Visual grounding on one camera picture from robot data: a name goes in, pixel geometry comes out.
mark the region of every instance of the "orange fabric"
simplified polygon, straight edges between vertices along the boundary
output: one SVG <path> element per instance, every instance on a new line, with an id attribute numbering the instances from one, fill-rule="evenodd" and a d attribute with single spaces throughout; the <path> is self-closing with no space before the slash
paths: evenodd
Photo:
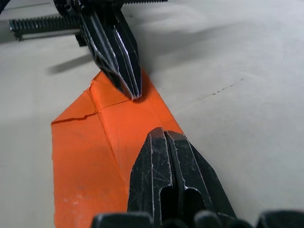
<path id="1" fill-rule="evenodd" d="M 88 228 L 93 216 L 126 211 L 132 166 L 155 127 L 182 133 L 143 74 L 130 101 L 103 74 L 52 122 L 55 226 Z"/>

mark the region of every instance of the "black metal gripper jaw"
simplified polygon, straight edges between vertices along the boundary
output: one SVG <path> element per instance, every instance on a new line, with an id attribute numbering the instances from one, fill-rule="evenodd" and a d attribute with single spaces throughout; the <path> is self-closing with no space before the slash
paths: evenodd
<path id="1" fill-rule="evenodd" d="M 128 98 L 142 96 L 142 70 L 136 40 L 121 12 L 123 4 L 167 0 L 54 0 L 61 17 L 10 20 L 17 40 L 24 35 L 73 30 L 95 63 Z"/>

